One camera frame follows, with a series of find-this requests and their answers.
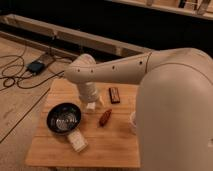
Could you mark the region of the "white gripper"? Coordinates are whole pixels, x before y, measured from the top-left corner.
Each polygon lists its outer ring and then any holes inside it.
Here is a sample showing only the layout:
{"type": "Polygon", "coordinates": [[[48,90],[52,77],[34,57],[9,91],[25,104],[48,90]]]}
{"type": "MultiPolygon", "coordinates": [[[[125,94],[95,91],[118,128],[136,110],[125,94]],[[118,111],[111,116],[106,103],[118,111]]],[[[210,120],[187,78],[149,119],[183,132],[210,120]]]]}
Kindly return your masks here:
{"type": "Polygon", "coordinates": [[[104,107],[104,101],[101,96],[99,97],[98,89],[93,82],[78,84],[77,89],[80,100],[84,103],[88,103],[86,105],[87,112],[94,112],[96,106],[97,108],[104,107]]]}

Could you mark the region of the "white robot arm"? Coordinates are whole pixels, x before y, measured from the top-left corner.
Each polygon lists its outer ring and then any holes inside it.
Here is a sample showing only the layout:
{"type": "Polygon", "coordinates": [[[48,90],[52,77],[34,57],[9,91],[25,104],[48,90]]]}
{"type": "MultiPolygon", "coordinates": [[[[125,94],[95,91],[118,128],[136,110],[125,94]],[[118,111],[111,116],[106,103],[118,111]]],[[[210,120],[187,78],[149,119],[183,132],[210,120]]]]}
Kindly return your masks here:
{"type": "Polygon", "coordinates": [[[94,82],[136,84],[142,171],[213,171],[213,58],[195,48],[158,50],[96,63],[80,55],[65,70],[80,99],[94,82]]]}

